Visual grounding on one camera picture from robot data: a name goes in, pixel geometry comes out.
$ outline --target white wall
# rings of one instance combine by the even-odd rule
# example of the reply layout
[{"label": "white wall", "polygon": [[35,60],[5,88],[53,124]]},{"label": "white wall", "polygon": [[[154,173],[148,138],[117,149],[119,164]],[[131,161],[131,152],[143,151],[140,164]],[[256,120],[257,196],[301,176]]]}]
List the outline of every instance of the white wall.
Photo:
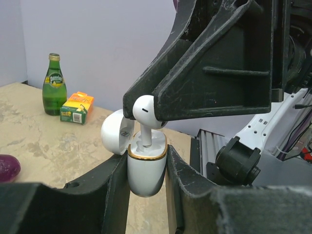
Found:
[{"label": "white wall", "polygon": [[170,34],[172,0],[21,0],[28,81],[42,88],[51,52],[61,56],[68,94],[122,108],[122,96]]},{"label": "white wall", "polygon": [[20,0],[0,0],[0,86],[26,80]]}]

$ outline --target gold rim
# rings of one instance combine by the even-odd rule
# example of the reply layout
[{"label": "gold rim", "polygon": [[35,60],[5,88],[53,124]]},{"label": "gold rim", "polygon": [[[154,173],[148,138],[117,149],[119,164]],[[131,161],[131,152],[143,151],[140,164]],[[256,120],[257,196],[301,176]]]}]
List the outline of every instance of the gold rim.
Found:
[{"label": "gold rim", "polygon": [[51,60],[51,61],[60,61],[59,54],[50,53],[50,54],[49,54],[49,60]]},{"label": "gold rim", "polygon": [[165,139],[166,139],[165,150],[164,150],[164,152],[161,155],[159,155],[157,157],[144,157],[144,156],[135,155],[135,154],[133,154],[131,152],[131,144],[129,144],[129,146],[128,146],[128,155],[131,158],[138,159],[138,160],[143,160],[143,161],[156,161],[156,160],[160,160],[160,159],[164,158],[167,155],[168,144],[167,144],[167,137],[166,137],[166,135],[165,135]]}]

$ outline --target bottle label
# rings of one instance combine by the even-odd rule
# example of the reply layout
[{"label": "bottle label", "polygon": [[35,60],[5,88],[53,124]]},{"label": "bottle label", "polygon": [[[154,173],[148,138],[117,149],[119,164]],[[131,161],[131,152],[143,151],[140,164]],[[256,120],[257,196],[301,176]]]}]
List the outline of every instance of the bottle label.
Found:
[{"label": "bottle label", "polygon": [[59,88],[64,83],[64,78],[60,73],[52,73],[45,78],[45,84],[50,84],[53,88]]}]

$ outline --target white earbud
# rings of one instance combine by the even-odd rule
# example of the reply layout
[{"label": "white earbud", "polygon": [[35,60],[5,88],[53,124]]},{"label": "white earbud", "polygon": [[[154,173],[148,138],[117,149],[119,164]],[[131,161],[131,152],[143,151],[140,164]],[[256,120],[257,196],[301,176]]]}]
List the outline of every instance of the white earbud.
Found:
[{"label": "white earbud", "polygon": [[133,105],[133,116],[141,125],[141,140],[144,147],[152,145],[152,129],[161,129],[167,122],[158,121],[154,112],[154,97],[140,96]]}]

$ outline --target table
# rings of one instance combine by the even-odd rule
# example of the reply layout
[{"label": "table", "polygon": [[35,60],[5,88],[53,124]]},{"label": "table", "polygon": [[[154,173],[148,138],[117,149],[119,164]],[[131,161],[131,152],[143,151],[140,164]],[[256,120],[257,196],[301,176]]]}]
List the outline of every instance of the table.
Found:
[{"label": "table", "polygon": [[[101,125],[111,111],[95,107],[88,122],[79,125],[47,115],[41,90],[26,84],[1,87],[0,97],[0,154],[13,155],[20,161],[21,173],[16,182],[42,182],[62,188],[112,155],[100,138]],[[189,163],[190,136],[170,129],[162,131]],[[150,198],[130,194],[126,233],[168,233],[164,184]]]}]

